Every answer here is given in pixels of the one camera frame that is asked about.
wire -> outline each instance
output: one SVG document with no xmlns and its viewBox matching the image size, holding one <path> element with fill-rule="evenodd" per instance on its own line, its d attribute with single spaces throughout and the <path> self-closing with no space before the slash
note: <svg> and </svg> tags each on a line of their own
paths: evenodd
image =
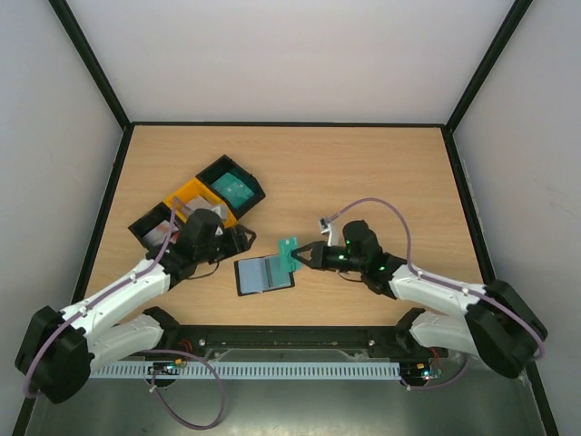
<svg viewBox="0 0 581 436">
<path fill-rule="evenodd" d="M 143 271 L 139 271 L 137 274 L 135 274 L 135 279 L 139 279 L 139 278 L 143 277 L 145 274 L 151 272 L 153 270 L 153 268 L 155 268 L 157 266 L 157 264 L 160 262 L 160 260 L 162 259 L 162 256 L 165 253 L 165 250 L 167 249 L 167 246 L 170 243 L 170 239 L 172 238 L 173 222 L 175 221 L 175 210 L 177 208 L 177 203 L 178 203 L 176 201 L 176 198 L 177 197 L 173 197 L 173 206 L 172 206 L 172 214 L 170 216 L 170 225 L 168 227 L 167 233 L 165 234 L 165 238 L 163 239 L 162 248 L 157 253 L 157 256 L 155 256 L 155 259 L 153 260 L 153 262 L 147 268 L 145 268 Z M 101 295 L 99 295 L 93 301 L 89 302 L 86 306 L 84 306 L 82 312 L 79 311 L 79 312 L 73 314 L 68 320 L 66 320 L 65 322 L 63 322 L 61 325 L 59 325 L 57 327 L 57 329 L 53 332 L 53 334 L 51 334 L 48 337 L 48 339 L 43 343 L 43 345 L 40 347 L 40 350 L 38 350 L 35 357 L 33 358 L 33 361 L 30 363 L 30 366 L 28 367 L 28 371 L 26 372 L 26 376 L 25 376 L 25 384 L 23 386 L 23 394 L 25 395 L 26 398 L 38 398 L 40 396 L 41 392 L 30 392 L 30 385 L 32 383 L 34 371 L 36 370 L 36 368 L 38 367 L 38 364 L 40 363 L 44 354 L 46 353 L 48 348 L 53 344 L 53 342 L 56 340 L 56 338 L 58 338 L 60 336 L 60 334 L 62 332 L 64 332 L 64 330 L 67 327 L 69 327 L 71 324 L 73 324 L 73 322 L 75 322 L 76 320 L 81 318 L 83 316 L 83 313 L 87 313 L 88 311 L 92 310 L 92 308 L 94 306 L 96 306 L 97 304 L 102 302 L 105 298 L 107 298 L 108 296 L 110 296 L 114 292 L 119 291 L 120 289 L 122 289 L 124 286 L 126 286 L 127 284 L 129 284 L 131 282 L 133 282 L 133 281 L 129 277 L 121 282 L 118 282 L 116 285 L 112 286 L 106 292 L 103 292 Z"/>
<path fill-rule="evenodd" d="M 220 411 L 218 411 L 218 415 L 216 416 L 216 419 L 207 425 L 198 425 L 198 424 L 192 424 L 191 422 L 187 422 L 185 419 L 181 418 L 175 411 L 173 411 L 173 409 L 170 407 L 170 405 L 167 403 L 167 401 L 163 398 L 162 394 L 160 393 L 160 390 L 157 389 L 157 386 L 155 386 L 155 378 L 159 375 L 160 370 L 153 373 L 150 391 L 152 391 L 157 396 L 157 398 L 162 402 L 164 409 L 167 410 L 167 412 L 170 414 L 170 416 L 172 418 L 174 418 L 177 422 L 179 422 L 181 425 L 183 425 L 184 427 L 186 427 L 190 430 L 213 429 L 221 422 L 222 417 L 224 415 L 224 412 L 226 411 L 226 401 L 227 401 L 226 388 L 224 386 L 223 380 L 218 375 L 218 372 L 216 372 L 216 370 L 214 370 L 212 368 L 212 366 L 207 361 L 205 361 L 201 357 L 195 356 L 195 355 L 190 354 L 188 352 L 178 352 L 177 350 L 143 350 L 142 352 L 149 353 L 149 354 L 176 354 L 176 355 L 191 359 L 193 361 L 197 361 L 197 362 L 201 363 L 203 366 L 205 366 L 206 368 L 208 368 L 208 371 L 210 371 L 212 373 L 212 375 L 214 376 L 214 379 L 218 383 L 218 388 L 220 389 L 221 402 L 220 402 Z"/>
<path fill-rule="evenodd" d="M 363 283 L 362 280 L 354 280 L 354 279 L 348 279 L 347 277 L 345 277 L 343 274 L 341 274 L 341 271 L 337 271 L 337 274 L 339 275 L 339 277 L 343 280 L 346 280 L 347 282 L 354 282 L 354 283 Z"/>
<path fill-rule="evenodd" d="M 197 277 L 188 277 L 185 280 L 197 280 L 197 279 L 203 279 L 205 277 L 210 277 L 212 274 L 214 274 L 216 271 L 218 271 L 218 268 L 220 268 L 220 261 L 218 261 L 216 263 L 216 267 L 213 269 L 213 271 L 208 272 L 207 274 L 199 275 Z"/>
<path fill-rule="evenodd" d="M 438 364 L 438 367 L 444 371 L 444 365 L 442 365 L 442 360 L 439 358 L 438 351 L 434 347 L 431 347 L 430 350 L 434 353 L 434 360 Z"/>
<path fill-rule="evenodd" d="M 465 290 L 466 290 L 467 294 L 475 296 L 475 297 L 479 298 L 480 300 L 487 302 L 491 306 L 494 306 L 495 308 L 499 309 L 507 317 L 512 319 L 518 325 L 520 325 L 535 340 L 535 342 L 537 343 L 537 347 L 538 347 L 538 354 L 537 354 L 537 356 L 535 356 L 533 358 L 533 360 L 538 361 L 539 359 L 542 359 L 543 356 L 545 356 L 545 344 L 543 343 L 543 340 L 540 338 L 540 336 L 537 334 L 537 332 L 535 332 L 535 330 L 530 325 L 528 325 L 525 321 L 523 321 L 516 313 L 512 312 L 510 309 L 508 309 L 507 307 L 505 307 L 501 303 L 497 302 L 495 299 L 488 297 L 487 295 L 485 295 L 482 292 L 474 291 L 472 289 L 465 288 L 463 286 L 459 286 L 455 283 L 450 283 L 450 282 L 447 282 L 445 280 L 441 280 L 438 277 L 434 277 L 430 274 L 426 274 L 426 273 L 416 269 L 416 266 L 411 261 L 411 231 L 409 230 L 409 226 L 408 226 L 408 223 L 406 222 L 406 219 L 403 217 L 403 215 L 398 210 L 398 208 L 395 207 L 393 204 L 388 203 L 385 200 L 375 198 L 375 197 L 361 198 L 361 199 L 357 200 L 356 202 L 353 202 L 353 203 L 347 205 L 346 207 L 344 207 L 343 209 L 341 209 L 340 211 L 338 211 L 337 213 L 332 215 L 330 217 L 330 221 L 335 221 L 337 218 L 339 218 L 345 212 L 347 212 L 350 208 L 352 208 L 358 204 L 365 203 L 365 202 L 381 203 L 385 206 L 388 206 L 388 208 L 394 214 L 396 214 L 398 216 L 399 220 L 401 221 L 401 224 L 403 225 L 404 230 L 406 231 L 406 237 L 408 238 L 408 249 L 406 252 L 406 257 L 407 257 L 407 261 L 408 261 L 408 268 L 416 277 L 418 277 L 420 280 L 426 280 L 427 282 L 432 282 L 432 283 L 435 283 L 437 285 L 444 286 L 445 288 L 451 289 L 452 291 L 458 291 L 458 292 L 465 293 Z"/>
<path fill-rule="evenodd" d="M 460 368 L 460 371 L 458 371 L 458 373 L 454 377 L 452 377 L 448 381 L 444 381 L 443 383 L 435 384 L 433 386 L 425 386 L 425 385 L 424 386 L 411 386 L 405 380 L 403 380 L 403 379 L 400 379 L 400 380 L 401 380 L 401 384 L 403 384 L 408 391 L 433 391 L 435 389 L 446 388 L 446 387 L 451 386 L 452 384 L 456 383 L 466 373 L 469 366 L 470 366 L 470 359 L 468 358 L 468 356 L 465 356 L 464 363 L 462 364 L 462 368 Z"/>
</svg>

purple cable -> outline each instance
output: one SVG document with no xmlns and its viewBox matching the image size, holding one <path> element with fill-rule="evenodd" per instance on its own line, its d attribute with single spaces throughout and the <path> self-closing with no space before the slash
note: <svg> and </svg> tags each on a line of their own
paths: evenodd
<svg viewBox="0 0 581 436">
<path fill-rule="evenodd" d="M 189 354 L 188 352 L 178 352 L 176 350 L 143 350 L 142 352 L 146 352 L 146 353 L 150 353 L 150 354 L 177 354 L 177 355 L 180 355 L 183 357 L 187 357 L 188 359 L 195 360 L 195 361 L 201 363 L 202 365 L 204 365 L 206 368 L 208 368 L 208 370 L 212 373 L 212 375 L 214 376 L 214 379 L 218 383 L 218 387 L 220 388 L 221 403 L 220 403 L 220 411 L 218 411 L 218 415 L 216 416 L 216 419 L 207 425 L 197 425 L 197 424 L 192 424 L 191 422 L 187 422 L 185 419 L 178 416 L 178 414 L 175 411 L 173 411 L 173 409 L 170 407 L 170 405 L 167 403 L 167 401 L 163 398 L 162 394 L 159 392 L 159 389 L 157 389 L 157 387 L 155 386 L 155 377 L 158 375 L 159 372 L 155 372 L 152 376 L 152 382 L 151 382 L 151 386 L 153 389 L 152 392 L 154 392 L 155 395 L 157 396 L 157 398 L 162 402 L 163 407 L 165 408 L 165 410 L 167 410 L 167 412 L 170 414 L 170 416 L 172 416 L 172 418 L 174 418 L 182 426 L 184 426 L 188 429 L 191 429 L 191 430 L 209 430 L 209 429 L 213 429 L 214 427 L 216 427 L 222 421 L 222 417 L 224 415 L 224 412 L 226 411 L 226 400 L 227 400 L 226 388 L 224 387 L 224 382 L 220 378 L 220 376 L 218 375 L 218 372 L 216 372 L 216 370 L 214 370 L 212 368 L 212 366 L 207 361 L 205 361 L 204 359 L 202 359 L 198 356 L 194 356 L 193 354 Z"/>
<path fill-rule="evenodd" d="M 343 209 L 341 209 L 340 211 L 338 211 L 337 213 L 332 215 L 330 217 L 330 221 L 335 221 L 337 218 L 339 218 L 345 212 L 347 212 L 350 208 L 352 208 L 358 204 L 365 203 L 365 202 L 381 203 L 385 206 L 388 206 L 388 208 L 394 214 L 396 214 L 398 216 L 399 220 L 401 221 L 401 224 L 403 225 L 404 230 L 406 231 L 406 237 L 408 239 L 408 249 L 406 251 L 406 259 L 408 261 L 408 268 L 416 277 L 418 277 L 420 280 L 423 279 L 423 280 L 426 280 L 428 282 L 432 282 L 432 283 L 438 284 L 440 286 L 444 286 L 446 288 L 451 289 L 452 291 L 458 291 L 458 292 L 464 293 L 462 286 L 458 286 L 457 284 L 443 281 L 443 280 L 439 279 L 438 277 L 433 277 L 429 274 L 426 274 L 424 272 L 420 272 L 419 270 L 416 269 L 415 265 L 411 261 L 411 231 L 409 230 L 408 223 L 406 222 L 406 219 L 403 217 L 403 214 L 393 204 L 388 203 L 385 200 L 381 200 L 380 198 L 375 198 L 375 197 L 361 198 L 361 199 L 347 205 L 346 207 L 344 207 Z M 480 300 L 483 300 L 483 301 L 487 302 L 488 304 L 496 307 L 501 312 L 503 312 L 506 316 L 508 316 L 514 322 L 516 322 L 518 325 L 520 325 L 537 343 L 538 354 L 534 358 L 535 361 L 541 359 L 545 355 L 545 344 L 543 343 L 543 340 L 540 338 L 540 336 L 537 334 L 537 332 L 535 332 L 535 330 L 533 330 L 533 328 L 530 325 L 528 325 L 525 321 L 523 321 L 516 313 L 512 312 L 510 309 L 508 309 L 504 305 L 500 304 L 499 302 L 497 302 L 493 298 L 488 297 L 487 295 L 485 295 L 482 292 L 468 289 L 468 294 L 473 295 L 475 297 L 478 297 Z"/>
<path fill-rule="evenodd" d="M 167 233 L 165 234 L 165 239 L 163 240 L 162 248 L 161 248 L 160 252 L 157 253 L 157 256 L 155 256 L 155 259 L 153 260 L 153 263 L 151 265 L 149 265 L 143 271 L 140 271 L 137 274 L 135 274 L 135 278 L 136 279 L 139 279 L 140 277 L 143 277 L 145 274 L 151 272 L 153 270 L 153 268 L 155 268 L 155 266 L 157 266 L 157 264 L 162 259 L 162 256 L 165 253 L 165 250 L 167 249 L 168 244 L 170 243 L 170 239 L 172 238 L 173 222 L 175 221 L 175 209 L 177 207 L 176 198 L 177 197 L 173 197 L 172 214 L 170 216 L 170 226 L 168 228 Z M 129 284 L 131 282 L 132 282 L 132 279 L 130 279 L 130 278 L 127 278 L 127 279 L 123 280 L 122 282 L 118 282 L 115 286 L 113 286 L 107 292 L 104 292 L 102 295 L 100 295 L 99 297 L 95 298 L 92 302 L 90 302 L 89 304 L 87 304 L 85 306 L 85 309 L 87 311 L 90 311 L 94 306 L 96 306 L 97 304 L 99 304 L 100 302 L 102 302 L 105 298 L 107 298 L 108 296 L 110 296 L 112 293 L 119 291 L 125 285 L 127 285 L 127 284 Z M 83 314 L 80 313 L 80 312 L 75 313 L 68 320 L 66 320 L 65 322 L 63 322 L 53 332 L 53 334 L 51 334 L 48 337 L 48 339 L 46 340 L 46 342 L 43 343 L 43 345 L 40 347 L 40 350 L 38 350 L 38 353 L 33 358 L 33 361 L 30 364 L 30 366 L 28 367 L 28 371 L 26 372 L 25 385 L 23 386 L 23 394 L 25 395 L 26 398 L 37 398 L 37 397 L 40 396 L 40 392 L 34 392 L 34 393 L 30 392 L 30 384 L 32 382 L 33 374 L 34 374 L 34 371 L 36 371 L 36 367 L 38 366 L 38 363 L 41 361 L 41 359 L 43 358 L 44 354 L 46 353 L 46 351 L 48 350 L 48 348 L 53 344 L 53 342 L 56 340 L 56 338 L 58 338 L 59 335 L 64 331 L 64 329 L 66 329 L 68 326 L 70 326 L 73 322 L 75 322 L 76 320 L 78 320 L 82 316 L 83 316 Z"/>
</svg>

